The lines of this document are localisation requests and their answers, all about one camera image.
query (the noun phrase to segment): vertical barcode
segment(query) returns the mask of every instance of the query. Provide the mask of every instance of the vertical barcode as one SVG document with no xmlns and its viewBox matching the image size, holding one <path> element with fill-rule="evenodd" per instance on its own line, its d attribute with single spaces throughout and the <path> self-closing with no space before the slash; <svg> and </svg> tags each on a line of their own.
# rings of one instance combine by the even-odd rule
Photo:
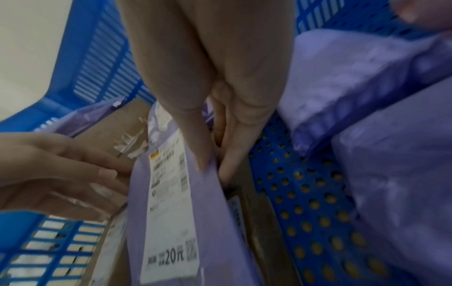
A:
<svg viewBox="0 0 452 286">
<path fill-rule="evenodd" d="M 188 190 L 187 171 L 185 167 L 185 153 L 179 155 L 180 189 L 181 192 Z"/>
</svg>

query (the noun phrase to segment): brown cardboard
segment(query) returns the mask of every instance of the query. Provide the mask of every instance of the brown cardboard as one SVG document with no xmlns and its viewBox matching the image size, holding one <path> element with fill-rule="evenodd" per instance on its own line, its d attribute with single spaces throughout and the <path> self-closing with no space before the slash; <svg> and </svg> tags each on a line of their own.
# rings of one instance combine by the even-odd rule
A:
<svg viewBox="0 0 452 286">
<path fill-rule="evenodd" d="M 147 141 L 147 117 L 150 108 L 151 106 L 146 102 L 136 98 L 77 136 L 75 140 L 82 145 L 102 150 L 121 160 L 133 162 L 134 159 L 128 158 L 127 155 L 139 148 L 145 140 Z M 127 176 L 123 176 L 121 180 L 127 184 L 129 182 Z M 123 206 L 127 202 L 125 196 L 116 193 L 112 193 L 109 199 L 118 206 Z M 116 225 L 119 224 L 118 218 L 121 215 L 124 214 L 115 216 L 107 223 L 79 286 L 130 285 L 125 224 L 121 224 L 120 229 Z"/>
<path fill-rule="evenodd" d="M 266 286 L 300 286 L 301 280 L 286 251 L 280 226 L 265 194 L 255 191 L 248 160 L 231 183 L 230 201 L 240 198 L 246 239 L 261 270 Z"/>
</svg>

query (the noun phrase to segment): qr code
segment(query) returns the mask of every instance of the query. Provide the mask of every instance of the qr code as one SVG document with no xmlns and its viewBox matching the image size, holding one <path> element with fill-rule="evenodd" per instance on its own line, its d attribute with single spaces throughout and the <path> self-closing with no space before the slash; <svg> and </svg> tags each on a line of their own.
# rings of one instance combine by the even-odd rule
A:
<svg viewBox="0 0 452 286">
<path fill-rule="evenodd" d="M 198 250 L 196 248 L 196 238 L 189 239 L 185 242 L 187 249 L 187 261 L 198 259 Z"/>
</svg>

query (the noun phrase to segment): perforated blue plastic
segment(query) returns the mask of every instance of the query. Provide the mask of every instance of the perforated blue plastic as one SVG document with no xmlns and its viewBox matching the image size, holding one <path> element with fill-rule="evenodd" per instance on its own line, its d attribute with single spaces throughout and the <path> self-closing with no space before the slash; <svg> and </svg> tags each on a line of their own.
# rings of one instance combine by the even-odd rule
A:
<svg viewBox="0 0 452 286">
<path fill-rule="evenodd" d="M 407 39 L 427 35 L 401 22 L 389 10 L 387 0 L 296 0 L 296 8 L 298 33 L 322 27 Z M 0 131 L 32 131 L 74 109 L 118 96 L 127 100 L 141 97 L 151 104 L 155 101 L 136 71 L 113 0 L 73 0 L 45 97 L 0 122 Z M 375 259 L 363 238 L 354 232 L 348 222 L 354 206 L 343 194 L 344 182 L 330 150 L 307 161 L 296 156 L 287 130 L 275 115 L 251 151 L 250 163 L 256 188 L 271 200 L 306 285 L 416 285 L 410 275 Z M 11 224 L 1 224 L 0 217 L 1 233 L 10 233 L 8 239 L 0 239 L 0 285 L 34 281 L 33 285 L 43 286 L 52 285 L 55 279 L 77 282 L 80 276 L 71 271 L 87 265 L 87 259 L 79 263 L 80 258 L 89 257 L 91 252 L 85 249 L 95 244 L 73 242 L 76 234 L 84 234 L 83 222 L 57 220 L 62 228 L 56 232 L 53 229 L 55 236 L 39 238 L 37 231 L 50 230 L 43 221 L 55 219 L 29 213 L 7 215 L 3 221 L 21 221 L 26 227 L 9 231 Z M 29 248 L 31 242 L 47 244 L 41 245 L 44 250 L 36 250 Z M 71 245 L 81 245 L 82 249 L 74 252 Z M 18 255 L 35 259 L 19 266 Z M 41 255 L 44 262 L 36 262 Z M 67 257 L 73 258 L 72 263 L 66 262 Z M 66 275 L 54 276 L 55 270 L 63 267 L 68 269 Z M 43 272 L 39 277 L 18 277 L 17 272 L 11 274 L 14 268 L 39 268 Z"/>
</svg>

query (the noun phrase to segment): purple package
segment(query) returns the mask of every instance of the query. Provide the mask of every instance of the purple package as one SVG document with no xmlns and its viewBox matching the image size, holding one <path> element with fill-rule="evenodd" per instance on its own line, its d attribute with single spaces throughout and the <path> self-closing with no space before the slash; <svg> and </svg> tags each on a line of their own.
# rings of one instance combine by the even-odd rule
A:
<svg viewBox="0 0 452 286">
<path fill-rule="evenodd" d="M 310 156 L 331 137 L 452 74 L 452 46 L 442 35 L 406 41 L 318 29 L 295 39 L 277 111 L 294 149 Z"/>
<path fill-rule="evenodd" d="M 216 162 L 212 160 L 206 170 L 197 171 L 194 156 L 183 143 L 182 137 L 180 137 L 180 141 L 176 142 L 183 146 L 186 159 L 180 153 L 174 153 L 175 151 L 166 153 L 166 148 L 172 146 L 170 142 L 175 142 L 173 139 L 175 136 L 179 136 L 179 131 L 174 121 L 158 103 L 152 107 L 148 122 L 149 150 L 135 162 L 129 188 L 127 245 L 131 285 L 261 286 L 262 282 L 259 279 L 256 265 L 240 235 L 220 186 Z M 177 159 L 178 170 L 184 168 L 184 171 L 182 169 L 180 171 L 180 179 L 172 181 L 180 186 L 180 189 L 178 189 L 179 187 L 173 188 L 175 185 L 171 185 L 171 188 L 159 189 L 159 185 L 167 183 L 166 175 L 161 173 L 161 170 L 164 170 L 161 167 L 165 166 L 164 168 L 170 169 L 167 165 L 162 164 L 166 164 L 172 158 Z M 187 189 L 184 192 L 187 182 L 190 188 L 188 192 L 186 192 Z M 173 197 L 166 197 L 173 189 L 178 193 L 171 195 Z M 177 229 L 177 226 L 172 223 L 157 223 L 157 215 L 154 217 L 154 214 L 159 214 L 158 219 L 162 219 L 160 212 L 165 211 L 164 203 L 171 201 L 174 197 L 182 196 L 182 194 L 188 194 L 185 197 L 185 203 L 188 199 L 189 204 L 192 205 L 192 211 L 186 212 L 185 216 L 181 218 L 184 221 L 182 227 L 190 226 L 190 222 L 185 222 L 185 219 L 190 221 L 191 217 L 191 223 L 194 223 L 192 231 L 195 233 L 196 243 L 193 243 L 192 239 L 184 238 L 183 241 L 180 241 L 180 245 L 161 245 L 166 241 L 170 244 L 172 241 L 170 234 L 173 229 Z M 153 201 L 154 196 L 159 198 L 159 204 L 150 203 L 155 202 Z M 178 201 L 177 208 L 170 208 L 172 212 L 180 211 L 182 208 L 180 202 Z M 160 232 L 166 233 L 160 244 L 156 242 L 157 239 L 146 239 L 148 235 L 157 237 Z M 181 231 L 183 233 L 181 235 L 188 232 L 188 230 Z M 167 268 L 176 267 L 178 263 L 189 263 L 189 259 L 192 259 L 193 263 L 194 261 L 199 263 L 191 277 L 180 274 L 176 270 L 170 273 L 171 277 L 156 277 L 164 275 Z M 152 282 L 146 282 L 149 279 L 143 274 L 144 271 L 154 271 Z"/>
<path fill-rule="evenodd" d="M 332 140 L 356 228 L 426 286 L 452 285 L 452 77 Z"/>
<path fill-rule="evenodd" d="M 35 132 L 58 133 L 74 138 L 121 107 L 124 97 L 101 101 L 72 111 L 53 124 L 44 125 Z"/>
</svg>

